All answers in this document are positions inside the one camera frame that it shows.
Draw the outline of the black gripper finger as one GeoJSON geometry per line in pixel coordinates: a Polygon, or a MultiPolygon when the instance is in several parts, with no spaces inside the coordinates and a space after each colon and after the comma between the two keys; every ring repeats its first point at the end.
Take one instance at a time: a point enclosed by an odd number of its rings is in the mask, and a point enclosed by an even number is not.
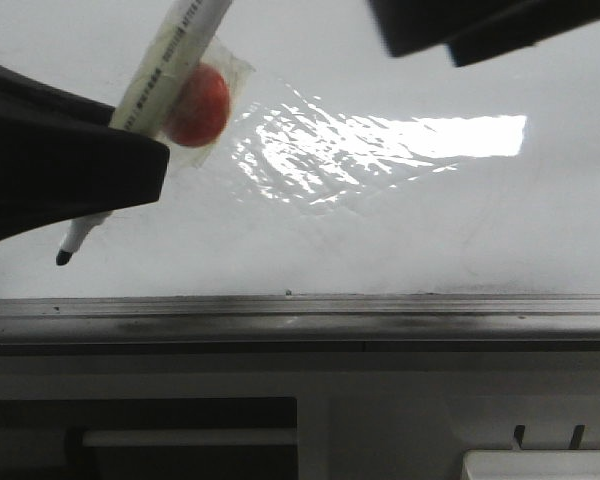
{"type": "Polygon", "coordinates": [[[168,148],[110,128],[112,114],[0,65],[0,241],[159,199],[168,148]]]}
{"type": "Polygon", "coordinates": [[[594,1],[370,1],[389,54],[444,45],[456,67],[486,61],[600,21],[594,1]]]}

